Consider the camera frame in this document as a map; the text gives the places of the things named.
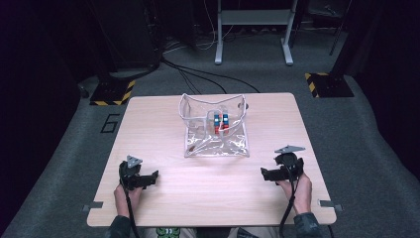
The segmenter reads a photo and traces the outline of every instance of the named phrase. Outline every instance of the black object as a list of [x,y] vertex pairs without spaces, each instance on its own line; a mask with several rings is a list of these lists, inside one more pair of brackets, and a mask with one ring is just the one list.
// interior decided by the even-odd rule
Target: black object
[[318,85],[315,84],[317,90],[324,90],[327,97],[349,97],[354,96],[348,94],[351,92],[348,88],[346,81],[344,80],[344,74],[349,69],[349,65],[354,62],[358,51],[368,51],[368,49],[359,50],[358,47],[363,45],[364,37],[368,34],[368,31],[372,25],[372,22],[380,10],[382,1],[369,0],[369,1],[356,1],[349,9],[349,15],[353,15],[353,18],[349,18],[349,33],[346,41],[334,63],[333,68],[328,75],[318,77]]
[[117,68],[140,68],[159,63],[162,25],[155,1],[87,1]]
[[129,92],[131,92],[132,81],[130,80],[110,80],[99,81],[95,91],[90,97],[90,105],[121,105],[127,102]]
[[336,38],[330,51],[330,56],[334,52],[337,41],[340,38],[341,31],[346,21],[346,16],[352,5],[352,0],[310,0],[308,4],[308,15],[316,20],[331,21],[338,25]]
[[303,160],[297,159],[294,153],[284,153],[276,158],[277,165],[282,165],[279,170],[266,170],[262,168],[264,180],[297,180],[303,174]]
[[158,178],[158,171],[155,171],[150,176],[140,176],[141,165],[136,165],[129,168],[127,162],[120,164],[120,183],[128,190],[133,190],[136,187],[146,189],[147,186],[155,184]]
[[89,92],[86,90],[86,88],[84,88],[83,86],[79,86],[79,90],[80,90],[80,96],[82,98],[88,98],[89,97]]
[[298,4],[299,8],[296,10],[297,18],[296,23],[293,24],[294,35],[290,44],[293,46],[303,15],[307,15],[314,21],[314,27],[337,27],[336,32],[334,33],[336,38],[334,39],[333,47],[330,50],[331,56],[346,23],[346,17],[351,5],[352,0],[303,0]]
[[219,238],[228,237],[232,227],[197,227],[196,229],[199,238]]
[[156,0],[165,35],[170,35],[196,49],[194,10],[191,0]]
[[353,59],[363,62],[355,80],[368,99],[381,136],[420,180],[420,34],[414,31],[420,29],[420,2],[373,2],[372,8],[358,9],[370,14],[373,9],[382,10],[376,27],[358,33],[369,37],[369,48],[360,49],[365,55]]
[[353,97],[344,76],[332,73],[307,73],[306,80],[314,97]]

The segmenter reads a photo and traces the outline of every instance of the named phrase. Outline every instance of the black cable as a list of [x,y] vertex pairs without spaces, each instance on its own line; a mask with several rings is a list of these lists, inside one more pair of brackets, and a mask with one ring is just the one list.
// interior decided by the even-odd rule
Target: black cable
[[188,86],[188,88],[192,91],[192,93],[196,94],[195,91],[192,89],[192,87],[197,91],[198,94],[201,94],[200,90],[195,87],[194,83],[188,78],[188,76],[185,74],[185,72],[179,70],[179,74],[182,75],[182,77],[185,80],[185,84]]
[[223,38],[223,42],[224,43],[232,43],[237,39],[237,34],[236,33],[232,33],[233,36],[229,36],[229,34],[227,36],[225,36]]
[[331,238],[334,238],[333,228],[331,228],[331,225],[328,225],[328,230],[330,230]]
[[144,72],[136,73],[136,74],[125,76],[125,77],[117,77],[113,75],[109,75],[109,77],[117,81],[131,81],[131,80],[146,76],[149,73],[155,71],[157,68],[158,68],[158,64],[153,64],[152,66],[148,67],[147,71],[144,71]]
[[136,227],[136,221],[134,220],[134,212],[133,212],[133,207],[131,205],[131,199],[129,197],[129,190],[124,186],[122,178],[120,178],[120,185],[123,187],[124,194],[126,194],[126,200],[127,200],[127,206],[129,208],[130,224],[131,224],[132,230],[136,238],[140,238],[139,232],[137,231],[137,227]]
[[164,52],[163,53],[166,54],[167,52],[176,50],[176,49],[180,48],[181,46],[182,46],[182,44],[180,42],[173,42],[173,43],[167,44],[164,47]]
[[206,73],[206,74],[209,74],[209,75],[213,75],[213,76],[219,76],[219,77],[224,77],[224,78],[229,78],[229,79],[232,79],[232,80],[236,80],[236,81],[239,81],[239,82],[241,82],[241,83],[243,83],[243,84],[245,84],[245,85],[247,85],[247,86],[249,86],[249,87],[251,87],[253,90],[255,90],[257,93],[261,93],[258,89],[256,89],[254,86],[252,86],[251,84],[249,84],[249,83],[247,83],[247,82],[245,82],[245,81],[243,81],[243,80],[240,80],[240,79],[237,79],[237,78],[234,78],[234,77],[231,77],[231,76],[226,76],[226,75],[221,75],[221,74],[217,74],[217,73],[212,73],[212,72],[208,72],[208,71],[203,71],[203,70],[198,70],[198,69],[194,69],[194,68],[191,68],[191,67],[187,67],[187,66],[182,66],[182,65],[179,65],[179,64],[175,64],[175,63],[173,63],[173,62],[170,62],[170,61],[168,61],[167,59],[162,59],[163,60],[163,62],[169,62],[169,63],[171,63],[173,66],[175,66],[175,67],[177,67],[177,68],[185,68],[185,69],[189,69],[189,70],[193,70],[193,71],[197,71],[197,72],[201,72],[201,73]]
[[286,169],[287,169],[288,174],[289,174],[289,181],[290,181],[290,185],[291,185],[291,196],[290,196],[287,208],[284,211],[283,217],[281,218],[281,222],[280,222],[279,234],[280,234],[281,238],[284,238],[284,235],[283,235],[284,223],[286,222],[287,216],[289,215],[290,210],[293,207],[294,198],[295,198],[294,193],[296,192],[296,188],[299,186],[299,178],[296,179],[296,187],[294,187],[292,173],[291,173],[291,171],[288,167],[286,167]]
[[195,73],[192,73],[192,72],[186,71],[186,70],[184,70],[184,69],[181,69],[180,67],[178,67],[178,66],[177,66],[176,64],[174,64],[173,62],[170,62],[170,61],[168,61],[168,60],[166,60],[166,59],[164,59],[164,58],[162,58],[162,60],[161,60],[161,61],[162,61],[163,63],[165,63],[166,65],[168,65],[168,66],[171,66],[171,67],[173,67],[173,68],[178,69],[179,71],[182,71],[182,72],[185,72],[185,73],[189,73],[189,74],[194,75],[194,76],[196,76],[196,77],[199,77],[199,78],[202,78],[202,79],[204,79],[204,80],[210,81],[210,82],[212,82],[212,83],[216,84],[217,86],[219,86],[219,87],[223,90],[223,92],[224,92],[225,94],[227,94],[227,92],[226,92],[225,88],[223,88],[223,86],[222,86],[222,85],[220,85],[219,83],[217,83],[217,82],[215,82],[215,81],[213,81],[213,80],[211,80],[211,79],[209,79],[209,78],[206,78],[206,77],[200,76],[200,75],[198,75],[198,74],[195,74]]

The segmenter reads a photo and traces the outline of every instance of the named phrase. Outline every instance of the person's right hand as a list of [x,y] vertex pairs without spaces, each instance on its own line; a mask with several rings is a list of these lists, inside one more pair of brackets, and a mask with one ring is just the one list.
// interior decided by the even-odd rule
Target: person's right hand
[[[291,197],[291,184],[286,180],[276,181],[286,193],[288,199]],[[311,179],[303,173],[299,178],[299,184],[294,193],[295,199],[293,203],[294,211],[296,215],[300,213],[310,212],[311,211],[311,200],[312,200],[312,181]]]
[[[139,205],[140,193],[142,193],[142,190],[142,187],[136,187],[134,188],[134,190],[129,190],[129,197],[133,208],[133,212],[136,211],[137,206]],[[126,193],[124,192],[124,189],[120,184],[118,184],[118,186],[114,190],[114,197],[115,206],[117,207],[117,214],[130,218],[130,211],[127,204]]]

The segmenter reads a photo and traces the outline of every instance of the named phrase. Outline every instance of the transparent bag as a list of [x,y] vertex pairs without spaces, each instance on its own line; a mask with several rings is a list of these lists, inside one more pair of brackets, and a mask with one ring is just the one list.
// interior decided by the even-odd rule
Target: transparent bag
[[210,102],[182,94],[179,115],[186,125],[184,157],[248,157],[246,105],[245,95]]

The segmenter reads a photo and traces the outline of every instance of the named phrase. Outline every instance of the yellow and black hazard tape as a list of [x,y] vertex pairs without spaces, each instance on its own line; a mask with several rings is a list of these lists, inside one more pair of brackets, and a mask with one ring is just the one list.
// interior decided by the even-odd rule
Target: yellow and black hazard tape
[[328,75],[326,72],[318,72],[318,73],[305,73],[306,81],[308,82],[309,90],[312,93],[313,97],[320,97],[319,93],[316,89],[315,82],[312,79],[312,75]]
[[90,105],[96,105],[96,106],[123,105],[129,100],[135,83],[136,82],[133,80],[128,84],[127,90],[122,96],[121,100],[114,100],[114,101],[94,100],[94,101],[90,101]]

